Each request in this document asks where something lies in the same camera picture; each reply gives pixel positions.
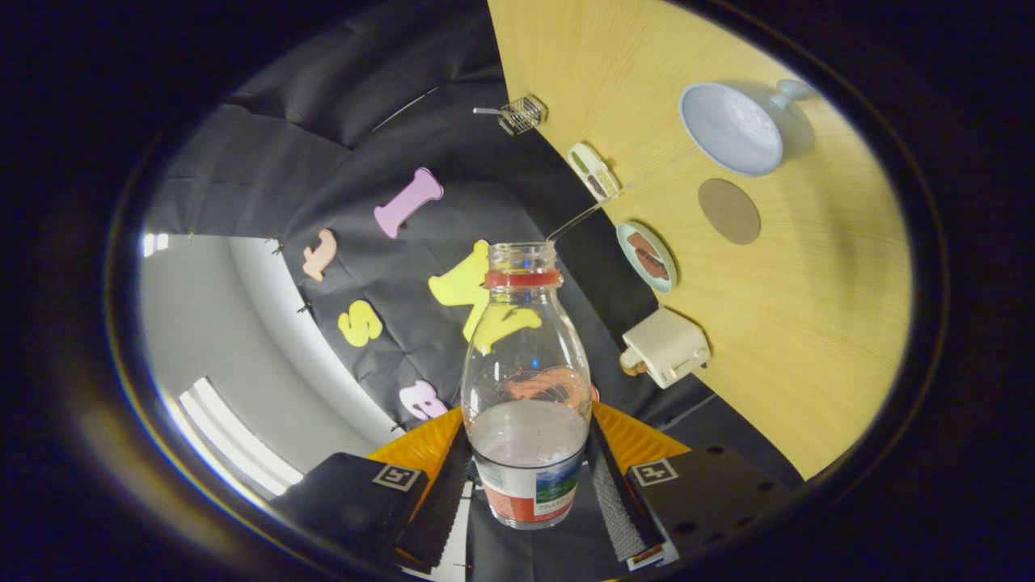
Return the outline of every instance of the glass bottle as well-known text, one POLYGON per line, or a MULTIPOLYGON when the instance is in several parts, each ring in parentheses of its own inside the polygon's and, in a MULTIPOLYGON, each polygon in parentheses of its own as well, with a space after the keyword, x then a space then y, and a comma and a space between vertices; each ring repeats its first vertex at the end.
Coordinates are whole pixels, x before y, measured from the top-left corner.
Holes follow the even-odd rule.
POLYGON ((571 508, 589 434, 589 365, 557 299, 553 242, 494 244, 464 365, 464 427, 493 515, 516 529, 571 508))

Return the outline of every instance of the white bowl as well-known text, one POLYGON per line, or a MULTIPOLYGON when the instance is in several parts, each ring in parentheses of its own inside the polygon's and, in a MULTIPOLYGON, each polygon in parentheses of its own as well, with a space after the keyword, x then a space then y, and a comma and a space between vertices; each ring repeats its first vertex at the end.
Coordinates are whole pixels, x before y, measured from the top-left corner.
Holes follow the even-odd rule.
POLYGON ((812 144, 811 125, 792 104, 811 89, 790 80, 777 86, 779 91, 749 81, 697 83, 680 95, 679 115, 690 139, 716 164, 762 176, 812 144))

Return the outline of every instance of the foam letter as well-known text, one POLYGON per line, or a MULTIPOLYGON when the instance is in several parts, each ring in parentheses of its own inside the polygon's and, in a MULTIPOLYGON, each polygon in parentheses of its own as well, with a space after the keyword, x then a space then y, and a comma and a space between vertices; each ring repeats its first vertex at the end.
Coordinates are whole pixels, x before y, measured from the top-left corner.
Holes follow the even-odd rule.
POLYGON ((468 342, 471 341, 474 327, 481 319, 481 313, 489 304, 489 289, 482 286, 485 283, 486 272, 489 272, 489 243, 479 240, 474 243, 471 254, 449 272, 427 280, 432 295, 443 305, 473 305, 471 315, 464 324, 464 339, 468 342))
POLYGON ((493 344, 525 327, 542 325, 539 315, 525 308, 494 303, 485 310, 474 332, 474 347, 481 355, 493 353, 493 344))
POLYGON ((417 211, 424 203, 442 198, 442 184, 435 179, 427 168, 417 168, 413 173, 413 181, 403 192, 395 195, 391 202, 374 209, 374 220, 381 230, 391 238, 398 236, 398 227, 417 211))
POLYGON ((349 313, 343 313, 338 316, 337 328, 342 330, 346 342, 357 348, 361 348, 369 340, 381 336, 381 330, 384 329, 384 326, 369 303, 366 301, 353 301, 349 305, 349 313))
POLYGON ((435 388, 423 380, 417 380, 417 383, 409 388, 401 389, 398 399, 403 401, 403 406, 406 406, 407 410, 421 420, 441 416, 448 411, 446 405, 439 400, 435 388))
POLYGON ((334 233, 327 229, 320 231, 320 245, 314 251, 306 246, 302 250, 305 262, 302 264, 302 272, 317 281, 323 281, 323 270, 334 260, 334 253, 337 253, 337 241, 334 240, 334 233))

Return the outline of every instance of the small metal basket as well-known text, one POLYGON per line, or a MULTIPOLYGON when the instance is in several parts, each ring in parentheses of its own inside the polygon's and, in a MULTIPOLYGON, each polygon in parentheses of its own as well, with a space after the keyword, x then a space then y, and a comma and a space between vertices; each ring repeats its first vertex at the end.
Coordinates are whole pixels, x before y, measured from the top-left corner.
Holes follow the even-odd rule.
POLYGON ((474 113, 497 115, 500 127, 510 136, 524 134, 546 121, 546 106, 532 95, 512 100, 498 110, 475 108, 474 113))

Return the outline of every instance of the pink foam letter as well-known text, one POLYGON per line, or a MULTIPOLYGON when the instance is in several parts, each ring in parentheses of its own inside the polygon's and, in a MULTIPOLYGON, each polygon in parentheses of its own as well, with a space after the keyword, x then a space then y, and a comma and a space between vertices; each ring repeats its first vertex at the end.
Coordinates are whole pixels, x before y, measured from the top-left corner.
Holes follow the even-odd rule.
POLYGON ((406 406, 414 416, 421 420, 435 418, 448 412, 446 405, 442 404, 439 395, 435 392, 435 388, 423 380, 417 380, 417 383, 409 388, 401 389, 398 399, 403 401, 403 406, 406 406))
POLYGON ((302 250, 305 263, 302 264, 302 272, 317 281, 323 281, 323 270, 334 260, 334 253, 337 253, 337 241, 334 240, 334 233, 327 229, 320 231, 320 245, 314 251, 306 246, 302 250))
POLYGON ((413 173, 413 181, 391 202, 374 209, 374 219, 381 230, 391 238, 398 236, 398 227, 430 200, 442 198, 445 190, 435 179, 427 168, 417 168, 413 173))

